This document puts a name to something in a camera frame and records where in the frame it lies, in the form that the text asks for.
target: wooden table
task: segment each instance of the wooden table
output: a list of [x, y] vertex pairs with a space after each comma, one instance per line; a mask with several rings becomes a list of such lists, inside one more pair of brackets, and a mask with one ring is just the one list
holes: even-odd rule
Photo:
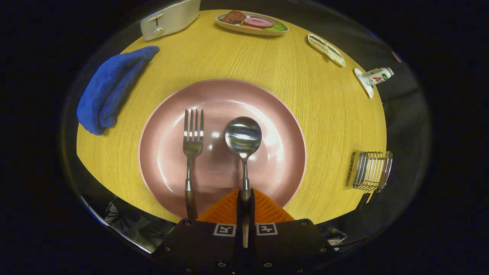
[[144, 123], [163, 99], [184, 86], [213, 78], [239, 79], [277, 95], [304, 132], [307, 170], [285, 210], [296, 219], [319, 223], [355, 209], [364, 191], [345, 184], [352, 152], [386, 149], [385, 117], [377, 89], [369, 99], [353, 74], [354, 68], [364, 70], [341, 49], [346, 67], [335, 65], [307, 43], [309, 31], [278, 19], [290, 28], [285, 35], [234, 32], [214, 20], [228, 11], [201, 11], [181, 32], [149, 42], [141, 37], [127, 47], [123, 53], [149, 45], [159, 46], [160, 52], [141, 75], [112, 128], [95, 136], [78, 125], [78, 157], [121, 199], [178, 222], [180, 218], [156, 201], [141, 178], [137, 146]]

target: lettuce leaf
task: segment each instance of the lettuce leaf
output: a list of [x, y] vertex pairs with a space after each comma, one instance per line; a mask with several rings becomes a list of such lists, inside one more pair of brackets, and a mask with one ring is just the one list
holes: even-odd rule
[[282, 23], [277, 22], [277, 23], [275, 23], [275, 25], [273, 25], [273, 27], [271, 27], [271, 28], [265, 28], [263, 30], [269, 30], [269, 31], [286, 31], [287, 30], [287, 27], [284, 26]]
[[287, 30], [287, 27], [286, 27], [286, 26], [284, 26], [284, 25], [283, 25], [282, 23], [280, 23], [280, 22], [275, 23], [275, 25], [273, 25], [273, 27], [272, 27], [272, 28], [274, 28], [274, 29], [278, 29], [279, 31], [286, 31], [286, 30]]

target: black background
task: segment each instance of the black background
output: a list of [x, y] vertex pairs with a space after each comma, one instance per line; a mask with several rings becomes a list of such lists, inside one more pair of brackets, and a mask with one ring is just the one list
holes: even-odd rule
[[[325, 3], [385, 40], [425, 89], [433, 115], [428, 175], [404, 214], [380, 237], [330, 273], [480, 274], [487, 250], [483, 164], [487, 148], [486, 1], [331, 1]], [[3, 8], [3, 93], [7, 136], [2, 208], [7, 274], [162, 273], [108, 234], [75, 202], [65, 184], [56, 134], [77, 71], [118, 28], [152, 1], [11, 1]]]

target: wire rack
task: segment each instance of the wire rack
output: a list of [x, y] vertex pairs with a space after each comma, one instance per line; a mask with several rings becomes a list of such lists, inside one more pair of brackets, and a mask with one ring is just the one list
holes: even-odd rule
[[354, 152], [346, 185], [354, 189], [381, 192], [389, 179], [392, 152]]

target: small bottle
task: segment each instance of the small bottle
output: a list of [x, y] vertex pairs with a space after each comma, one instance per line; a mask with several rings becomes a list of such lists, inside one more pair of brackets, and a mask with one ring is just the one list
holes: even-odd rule
[[363, 73], [358, 77], [366, 86], [372, 86], [373, 84], [386, 81], [393, 75], [394, 72], [392, 72], [391, 68], [378, 68]]

